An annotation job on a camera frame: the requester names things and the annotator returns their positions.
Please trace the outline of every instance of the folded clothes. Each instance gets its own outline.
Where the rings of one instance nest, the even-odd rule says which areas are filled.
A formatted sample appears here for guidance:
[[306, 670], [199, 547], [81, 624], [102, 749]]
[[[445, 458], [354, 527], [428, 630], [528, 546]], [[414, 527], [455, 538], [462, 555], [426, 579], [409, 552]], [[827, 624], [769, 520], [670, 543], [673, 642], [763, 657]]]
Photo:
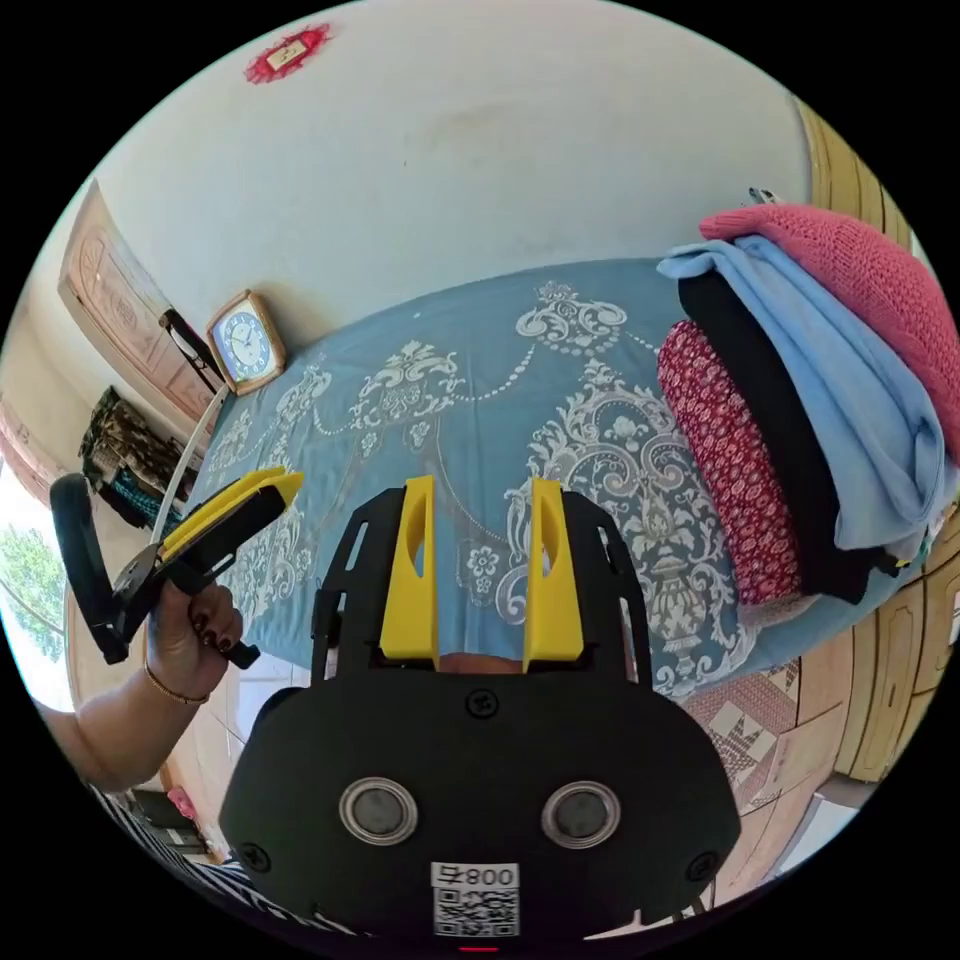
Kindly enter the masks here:
[[677, 289], [684, 312], [706, 336], [763, 436], [793, 517], [802, 592], [859, 603], [870, 570], [892, 574], [896, 566], [882, 547], [840, 550], [833, 542], [837, 491], [780, 355], [715, 270], [680, 280]]
[[827, 459], [840, 503], [834, 542], [882, 546], [927, 526], [956, 466], [923, 384], [836, 297], [760, 236], [677, 247], [674, 279], [716, 269], [769, 336]]
[[675, 324], [661, 345], [657, 379], [726, 533], [741, 621], [769, 626], [801, 613], [811, 600], [800, 596], [793, 521], [763, 437], [689, 320]]
[[802, 204], [718, 213], [701, 222], [700, 233], [708, 240], [759, 233], [823, 284], [919, 377], [947, 451], [960, 461], [960, 333], [923, 263], [862, 220]]

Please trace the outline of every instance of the striped fabric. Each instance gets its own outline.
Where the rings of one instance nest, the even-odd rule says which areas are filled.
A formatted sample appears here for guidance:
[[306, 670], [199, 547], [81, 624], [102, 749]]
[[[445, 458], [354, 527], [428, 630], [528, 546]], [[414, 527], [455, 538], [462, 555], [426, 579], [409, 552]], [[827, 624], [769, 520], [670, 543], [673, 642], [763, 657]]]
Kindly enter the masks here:
[[249, 910], [269, 914], [280, 920], [288, 920], [304, 927], [312, 927], [325, 933], [343, 933], [353, 935], [352, 930], [326, 917], [316, 914], [312, 920], [299, 917], [289, 910], [278, 907], [259, 894], [250, 883], [236, 860], [222, 866], [207, 866], [192, 863], [176, 850], [171, 850], [162, 841], [154, 837], [141, 823], [108, 794], [95, 787], [90, 792], [99, 800], [101, 807], [113, 822], [128, 833], [133, 840], [146, 850], [155, 860], [166, 867], [177, 879], [202, 894], [206, 899], [217, 902], [228, 898]]

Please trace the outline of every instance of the light blue cloth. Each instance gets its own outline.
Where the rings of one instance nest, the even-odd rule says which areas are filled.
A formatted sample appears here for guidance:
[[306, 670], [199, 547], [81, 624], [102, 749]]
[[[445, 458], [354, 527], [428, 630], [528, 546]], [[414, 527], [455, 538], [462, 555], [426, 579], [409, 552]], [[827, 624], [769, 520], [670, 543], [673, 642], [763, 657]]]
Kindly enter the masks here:
[[823, 449], [843, 550], [922, 533], [960, 472], [923, 384], [889, 346], [765, 237], [676, 247], [657, 267], [673, 279], [716, 269], [783, 360]]

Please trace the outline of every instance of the patterned rug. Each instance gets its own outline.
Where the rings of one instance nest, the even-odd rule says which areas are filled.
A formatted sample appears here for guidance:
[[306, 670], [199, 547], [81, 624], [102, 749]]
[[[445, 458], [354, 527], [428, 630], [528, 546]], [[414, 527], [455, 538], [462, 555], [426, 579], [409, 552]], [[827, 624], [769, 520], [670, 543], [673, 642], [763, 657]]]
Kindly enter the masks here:
[[775, 800], [763, 795], [777, 738], [797, 725], [800, 661], [737, 677], [689, 697], [683, 709], [710, 735], [741, 816]]

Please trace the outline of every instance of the gold bracelet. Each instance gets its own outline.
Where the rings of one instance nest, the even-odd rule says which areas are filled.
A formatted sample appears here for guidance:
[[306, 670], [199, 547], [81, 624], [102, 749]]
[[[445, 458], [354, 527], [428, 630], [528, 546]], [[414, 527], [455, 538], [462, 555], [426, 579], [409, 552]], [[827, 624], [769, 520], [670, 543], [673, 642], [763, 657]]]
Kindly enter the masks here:
[[179, 693], [174, 693], [172, 690], [168, 690], [154, 675], [153, 671], [150, 669], [150, 665], [144, 661], [143, 662], [143, 672], [147, 675], [147, 679], [161, 692], [166, 694], [168, 697], [176, 700], [177, 703], [185, 703], [188, 706], [198, 706], [201, 703], [206, 703], [210, 699], [210, 694], [208, 693], [205, 697], [184, 697]]

